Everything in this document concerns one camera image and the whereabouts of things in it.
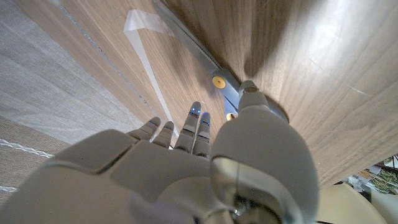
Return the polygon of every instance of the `yellow screw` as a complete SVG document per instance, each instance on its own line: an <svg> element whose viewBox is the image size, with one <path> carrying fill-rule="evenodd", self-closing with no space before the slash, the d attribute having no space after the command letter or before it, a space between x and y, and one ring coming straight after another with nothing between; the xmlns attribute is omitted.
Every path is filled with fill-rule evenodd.
<svg viewBox="0 0 398 224"><path fill-rule="evenodd" d="M213 77L213 84L217 88L225 88L225 86L226 86L225 79L223 77L221 77L221 76L218 76L218 75Z"/></svg>

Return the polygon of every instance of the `fingertip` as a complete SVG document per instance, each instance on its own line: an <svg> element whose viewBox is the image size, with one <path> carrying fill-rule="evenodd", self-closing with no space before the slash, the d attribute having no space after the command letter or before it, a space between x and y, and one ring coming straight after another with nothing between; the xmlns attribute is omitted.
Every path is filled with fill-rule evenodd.
<svg viewBox="0 0 398 224"><path fill-rule="evenodd" d="M199 116L201 110L201 104L199 102L193 102L189 113L193 113Z"/></svg>
<svg viewBox="0 0 398 224"><path fill-rule="evenodd" d="M201 122L208 123L210 125L210 114L207 112L204 112L200 118Z"/></svg>
<svg viewBox="0 0 398 224"><path fill-rule="evenodd" d="M171 121L168 121L168 122L166 122L164 124L164 127L173 131L174 130L174 123L171 122Z"/></svg>
<svg viewBox="0 0 398 224"><path fill-rule="evenodd" d="M149 122L154 124L154 125L156 125L156 126L159 126L160 125L160 118L154 117L154 118L150 119Z"/></svg>

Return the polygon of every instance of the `cable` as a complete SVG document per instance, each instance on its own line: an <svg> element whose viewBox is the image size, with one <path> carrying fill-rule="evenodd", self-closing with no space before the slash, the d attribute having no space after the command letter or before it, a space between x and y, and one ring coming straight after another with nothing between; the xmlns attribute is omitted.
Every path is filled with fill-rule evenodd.
<svg viewBox="0 0 398 224"><path fill-rule="evenodd" d="M394 156L392 157L392 166L394 167L394 173L395 173L396 178L397 178L397 181L398 181L398 174L397 174L397 169L396 169L396 163L394 162L394 160L395 160L394 157L397 158L397 156L394 155Z"/></svg>
<svg viewBox="0 0 398 224"><path fill-rule="evenodd" d="M321 223L321 224L333 224L333 223L328 223L328 222L323 222L323 221L317 221L317 223Z"/></svg>

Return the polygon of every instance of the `gray fabric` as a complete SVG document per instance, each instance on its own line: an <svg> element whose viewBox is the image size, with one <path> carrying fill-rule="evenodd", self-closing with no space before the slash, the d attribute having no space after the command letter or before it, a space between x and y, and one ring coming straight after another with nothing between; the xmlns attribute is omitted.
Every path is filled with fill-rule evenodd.
<svg viewBox="0 0 398 224"><path fill-rule="evenodd" d="M11 0L0 0L0 116L73 144L142 125Z"/></svg>
<svg viewBox="0 0 398 224"><path fill-rule="evenodd" d="M18 188L47 159L21 147L56 154L68 146L61 140L0 117L0 206L12 195L8 188Z"/></svg>
<svg viewBox="0 0 398 224"><path fill-rule="evenodd" d="M2 117L0 117L0 139L32 147L49 154L56 154L69 146L68 143Z"/></svg>
<svg viewBox="0 0 398 224"><path fill-rule="evenodd" d="M47 159L23 149L56 154L104 129L141 125L11 0L0 0L0 205Z"/></svg>

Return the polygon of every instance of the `floor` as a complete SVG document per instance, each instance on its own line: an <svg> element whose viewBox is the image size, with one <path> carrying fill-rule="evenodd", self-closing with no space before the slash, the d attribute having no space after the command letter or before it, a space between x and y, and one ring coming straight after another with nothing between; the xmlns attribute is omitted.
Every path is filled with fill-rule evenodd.
<svg viewBox="0 0 398 224"><path fill-rule="evenodd" d="M11 0L0 0L0 204L55 154L142 125Z"/></svg>

